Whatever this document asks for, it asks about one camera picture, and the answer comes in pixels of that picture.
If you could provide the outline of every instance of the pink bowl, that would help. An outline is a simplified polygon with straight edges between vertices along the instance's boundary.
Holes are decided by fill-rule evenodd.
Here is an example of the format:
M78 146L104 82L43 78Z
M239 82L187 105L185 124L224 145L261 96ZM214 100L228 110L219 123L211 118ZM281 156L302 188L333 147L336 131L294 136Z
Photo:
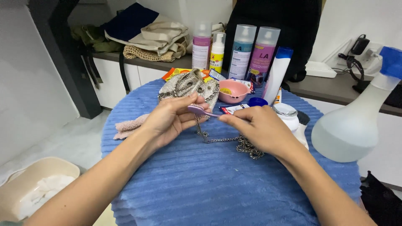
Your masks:
M242 102L244 98L246 98L246 95L250 92L246 85L233 80L219 81L219 89L221 88L228 88L232 92L230 95L219 91L218 99L229 104Z

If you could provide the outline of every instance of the black backpack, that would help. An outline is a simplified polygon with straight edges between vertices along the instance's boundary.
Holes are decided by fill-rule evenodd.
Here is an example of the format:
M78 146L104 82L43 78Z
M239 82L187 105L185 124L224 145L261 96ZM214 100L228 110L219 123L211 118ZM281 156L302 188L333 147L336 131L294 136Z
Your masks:
M238 24L281 29L279 46L294 50L284 81L300 82L311 56L320 23L322 0L238 0L226 27L223 69L228 70Z

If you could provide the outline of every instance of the lemon slice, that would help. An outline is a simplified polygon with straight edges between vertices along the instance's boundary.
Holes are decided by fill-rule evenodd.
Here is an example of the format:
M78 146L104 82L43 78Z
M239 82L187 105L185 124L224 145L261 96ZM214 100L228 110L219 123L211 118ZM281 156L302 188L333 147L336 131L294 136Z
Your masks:
M221 88L220 91L223 92L223 93L229 94L229 95L232 94L232 92L228 88Z

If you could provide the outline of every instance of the dark door frame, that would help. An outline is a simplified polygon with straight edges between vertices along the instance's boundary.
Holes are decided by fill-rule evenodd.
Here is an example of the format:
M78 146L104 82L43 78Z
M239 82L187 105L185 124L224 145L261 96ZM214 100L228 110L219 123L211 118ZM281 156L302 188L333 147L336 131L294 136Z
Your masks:
M78 1L31 0L28 8L80 116L93 119L102 108L67 24Z

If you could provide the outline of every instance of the power adapter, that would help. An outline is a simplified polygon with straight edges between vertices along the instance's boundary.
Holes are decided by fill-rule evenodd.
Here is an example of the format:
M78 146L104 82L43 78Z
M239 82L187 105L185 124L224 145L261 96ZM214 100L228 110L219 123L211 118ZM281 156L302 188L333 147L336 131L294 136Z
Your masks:
M366 35L363 35L363 37L359 37L355 44L353 45L352 49L350 50L351 53L355 55L361 55L363 51L366 49L368 44L370 43L370 40L366 39Z

